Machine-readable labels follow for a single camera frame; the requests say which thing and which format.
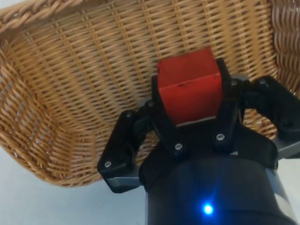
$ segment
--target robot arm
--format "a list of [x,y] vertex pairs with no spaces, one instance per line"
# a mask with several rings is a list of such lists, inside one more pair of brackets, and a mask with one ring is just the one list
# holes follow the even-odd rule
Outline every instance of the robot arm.
[[[98,171],[115,193],[144,186],[149,225],[296,224],[276,169],[300,152],[300,101],[270,76],[231,79],[224,62],[217,65],[224,94],[214,118],[175,126],[155,76],[152,100],[121,113]],[[277,127],[273,141],[243,125],[246,109]],[[153,130],[160,142],[138,167]]]

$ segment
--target basket weave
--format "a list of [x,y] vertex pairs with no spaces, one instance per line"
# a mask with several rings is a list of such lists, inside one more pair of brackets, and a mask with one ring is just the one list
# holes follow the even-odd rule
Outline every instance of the basket weave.
[[[0,144],[40,179],[81,186],[120,112],[150,96],[160,59],[211,46],[232,74],[299,95],[299,1],[36,0],[0,11]],[[254,111],[246,124],[273,137]],[[150,135],[143,160],[156,143]]]

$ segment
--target white surface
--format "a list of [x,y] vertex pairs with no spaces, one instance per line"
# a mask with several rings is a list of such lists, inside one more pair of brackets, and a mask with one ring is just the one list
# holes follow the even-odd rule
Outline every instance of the white surface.
[[[22,0],[0,0],[0,8]],[[300,221],[300,160],[279,163],[279,176]],[[42,182],[0,148],[1,225],[144,225],[143,188],[117,195],[104,182],[61,188]]]

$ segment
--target blue led light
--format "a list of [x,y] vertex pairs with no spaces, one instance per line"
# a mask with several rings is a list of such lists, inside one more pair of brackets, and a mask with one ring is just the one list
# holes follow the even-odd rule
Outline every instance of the blue led light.
[[206,215],[210,215],[210,214],[213,213],[214,208],[213,208],[211,205],[206,204],[206,205],[203,207],[203,211],[204,211],[204,213],[205,213]]

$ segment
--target red cube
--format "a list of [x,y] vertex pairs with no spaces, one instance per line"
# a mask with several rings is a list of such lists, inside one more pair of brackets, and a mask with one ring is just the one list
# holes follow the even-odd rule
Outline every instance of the red cube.
[[222,78],[209,48],[158,63],[158,89],[174,124],[216,116]]

